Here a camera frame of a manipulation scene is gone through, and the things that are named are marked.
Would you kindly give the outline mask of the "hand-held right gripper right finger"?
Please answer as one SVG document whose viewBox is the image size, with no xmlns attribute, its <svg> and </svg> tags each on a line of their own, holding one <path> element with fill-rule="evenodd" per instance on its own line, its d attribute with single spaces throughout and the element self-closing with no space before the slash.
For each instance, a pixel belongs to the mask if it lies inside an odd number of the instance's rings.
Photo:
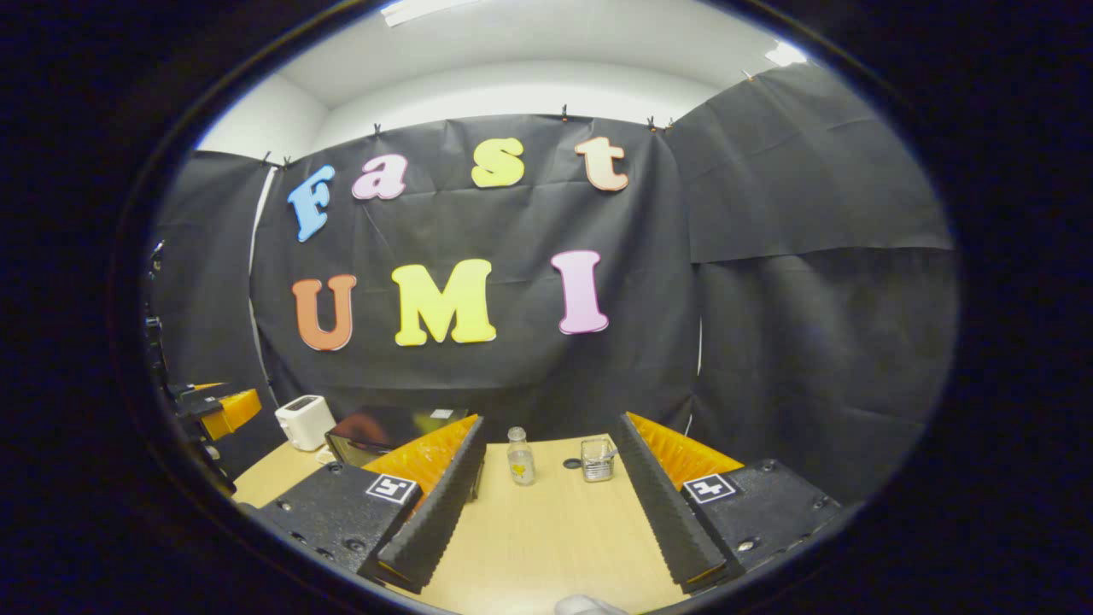
<svg viewBox="0 0 1093 615">
<path fill-rule="evenodd" d="M 636 413 L 618 418 L 610 437 L 689 595 L 769 567 L 844 515 L 780 460 L 741 463 Z"/>
</svg>

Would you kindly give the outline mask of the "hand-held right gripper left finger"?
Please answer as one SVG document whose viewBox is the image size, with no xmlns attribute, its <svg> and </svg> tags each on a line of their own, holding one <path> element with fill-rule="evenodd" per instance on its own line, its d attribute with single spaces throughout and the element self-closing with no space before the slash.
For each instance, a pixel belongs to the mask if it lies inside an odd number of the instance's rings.
<svg viewBox="0 0 1093 615">
<path fill-rule="evenodd" d="M 418 593 L 430 583 L 487 451 L 468 415 L 355 466 L 334 460 L 254 513 L 313 557 Z"/>
</svg>

